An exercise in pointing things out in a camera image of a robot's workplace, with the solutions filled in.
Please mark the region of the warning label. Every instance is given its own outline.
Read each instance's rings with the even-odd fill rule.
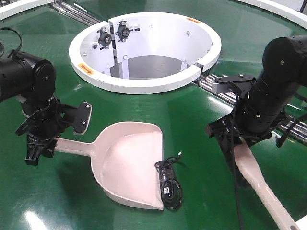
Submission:
[[[85,73],[87,73],[88,75],[94,74],[94,71],[93,71],[91,68],[89,68],[87,65],[81,63],[81,64],[79,64],[78,66],[79,66]]]
[[[196,20],[196,19],[194,19],[194,18],[187,18],[189,21],[192,21],[192,22],[195,22],[195,23],[197,23],[197,24],[199,24],[199,23],[201,23],[201,21],[198,21],[198,20]]]

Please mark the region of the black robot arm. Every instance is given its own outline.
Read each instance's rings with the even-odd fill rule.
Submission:
[[[306,56],[307,35],[277,38],[264,50],[263,71],[257,79],[239,75],[215,80],[215,87],[233,92],[238,98],[230,114],[206,127],[209,137],[216,137],[230,165],[231,142],[237,145],[244,138],[252,146],[270,138],[274,129],[288,122],[284,107],[301,85],[307,87]]]
[[[3,29],[17,33],[11,28],[0,30]],[[27,134],[25,162],[38,165],[41,154],[53,157],[57,142],[54,138],[66,128],[73,126],[78,135],[87,130],[92,106],[87,102],[82,102],[78,108],[61,104],[53,95],[55,68],[48,60],[20,51],[21,44],[22,41],[16,50],[0,59],[0,102],[17,96],[26,120],[16,134]]]

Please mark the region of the cable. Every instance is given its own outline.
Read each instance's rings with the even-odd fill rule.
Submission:
[[[235,116],[236,116],[237,101],[238,101],[238,95],[236,95],[235,106],[232,111],[230,142],[231,142],[232,170],[233,170],[234,185],[235,185],[236,212],[238,216],[239,229],[243,230],[244,226],[243,226],[243,220],[242,220],[242,215],[241,215],[240,199],[239,199],[239,193],[238,193],[238,183],[237,183],[237,177],[236,177],[236,171],[238,170],[238,168],[236,166],[236,161],[235,161],[235,147],[234,147],[234,129],[235,129]]]
[[[161,200],[168,209],[179,209],[182,204],[182,188],[179,181],[175,179],[175,172],[172,167],[172,164],[180,158],[181,152],[178,157],[169,157],[154,164],[159,172]]]
[[[16,30],[14,30],[14,29],[12,29],[12,28],[3,27],[3,28],[0,28],[0,31],[1,31],[1,30],[10,30],[10,31],[13,31],[15,34],[17,34],[17,36],[19,37],[19,40],[20,40],[19,46],[18,46],[15,50],[13,50],[13,51],[7,56],[7,58],[9,58],[11,55],[16,54],[16,53],[21,49],[21,47],[23,46],[23,39],[21,38],[20,34],[19,34]],[[3,55],[3,53],[4,53],[4,49],[1,51],[0,57]]]
[[[289,127],[288,129],[285,131],[285,133],[277,139],[276,141],[276,146],[277,147],[281,147],[283,145],[283,143],[286,141],[287,137],[290,134],[290,131],[294,128],[294,126],[296,126],[299,122],[301,121],[305,121],[307,120],[307,114],[304,114],[302,116],[300,116],[298,119],[296,119]]]

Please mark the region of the green surface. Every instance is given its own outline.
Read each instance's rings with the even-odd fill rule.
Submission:
[[[273,14],[227,0],[105,0],[80,3],[102,20],[143,11],[174,12],[201,20],[220,35],[223,43],[218,63],[208,73],[257,76],[266,44],[279,36],[305,30]],[[68,56],[71,40],[86,26],[48,7],[24,12],[0,22],[20,31],[22,50],[49,59],[57,68],[55,95],[63,103],[93,106],[84,136],[62,137],[93,141],[110,124],[143,121],[157,124],[164,134],[164,156],[183,153],[176,175],[184,190],[178,211],[142,210],[110,200],[95,181],[90,159],[56,153],[27,166],[25,136],[15,129],[24,121],[15,99],[0,103],[0,230],[236,230],[233,178],[216,141],[208,139],[208,122],[229,113],[231,107],[194,84],[155,95],[123,95],[84,82],[73,71]],[[17,39],[1,32],[1,41],[14,48]],[[307,149],[288,139],[281,149],[274,138],[252,148],[263,174],[295,220],[307,214]],[[242,215],[247,230],[277,229],[251,189],[240,189]]]

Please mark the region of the dustpan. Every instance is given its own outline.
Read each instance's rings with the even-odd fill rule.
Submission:
[[[57,138],[56,151],[89,156],[95,179],[112,200],[131,207],[163,210],[159,174],[161,129],[150,123],[119,122],[92,143]]]

